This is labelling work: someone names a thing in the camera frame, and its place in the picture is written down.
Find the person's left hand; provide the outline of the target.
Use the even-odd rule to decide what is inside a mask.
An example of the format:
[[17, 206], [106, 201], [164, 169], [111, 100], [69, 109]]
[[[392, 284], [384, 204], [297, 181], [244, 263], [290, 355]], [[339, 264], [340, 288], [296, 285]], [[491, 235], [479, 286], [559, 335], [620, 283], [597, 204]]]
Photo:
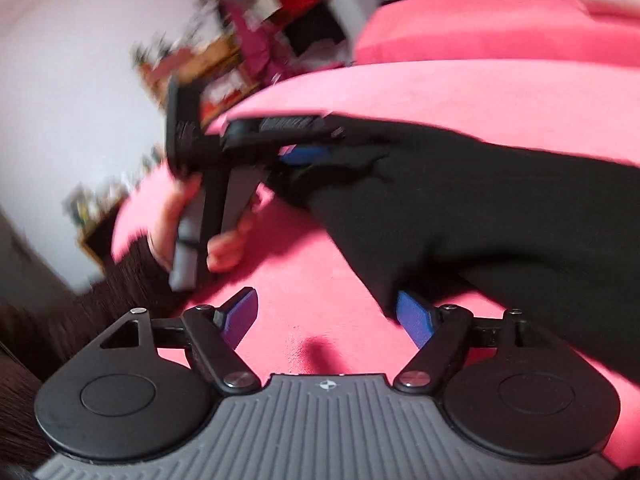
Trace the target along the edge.
[[[186, 181], [175, 180], [155, 223], [149, 229], [148, 244], [155, 260], [167, 271], [172, 269], [175, 258], [178, 224], [183, 209], [194, 200], [200, 190], [202, 176], [196, 174]], [[243, 210], [236, 226], [207, 242], [206, 266], [209, 272], [226, 273], [236, 268], [244, 254], [248, 234], [253, 229], [257, 208], [262, 200], [254, 194]]]

